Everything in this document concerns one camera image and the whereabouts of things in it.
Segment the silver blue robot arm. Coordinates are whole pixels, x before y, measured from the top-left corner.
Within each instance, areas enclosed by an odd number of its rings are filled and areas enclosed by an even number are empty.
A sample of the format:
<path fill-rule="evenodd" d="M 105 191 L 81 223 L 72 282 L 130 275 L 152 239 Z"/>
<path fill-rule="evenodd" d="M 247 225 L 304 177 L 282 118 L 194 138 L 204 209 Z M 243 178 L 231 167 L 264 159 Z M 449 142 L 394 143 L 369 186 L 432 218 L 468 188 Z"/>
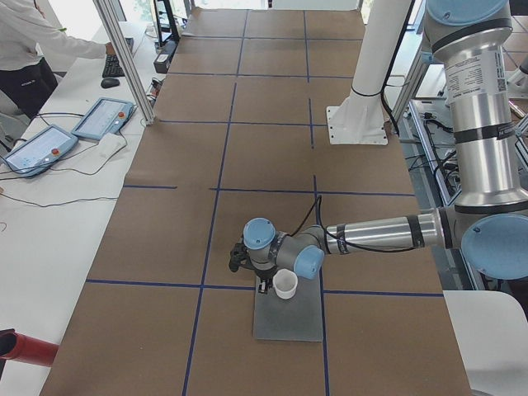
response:
<path fill-rule="evenodd" d="M 277 231 L 249 220 L 229 269 L 253 271 L 266 292 L 282 268 L 313 279 L 328 254 L 458 248 L 480 273 L 501 280 L 527 275 L 527 192 L 516 164 L 502 44 L 512 33 L 505 1 L 429 1 L 424 40 L 445 70 L 460 194 L 447 208 L 355 224 L 300 225 Z"/>

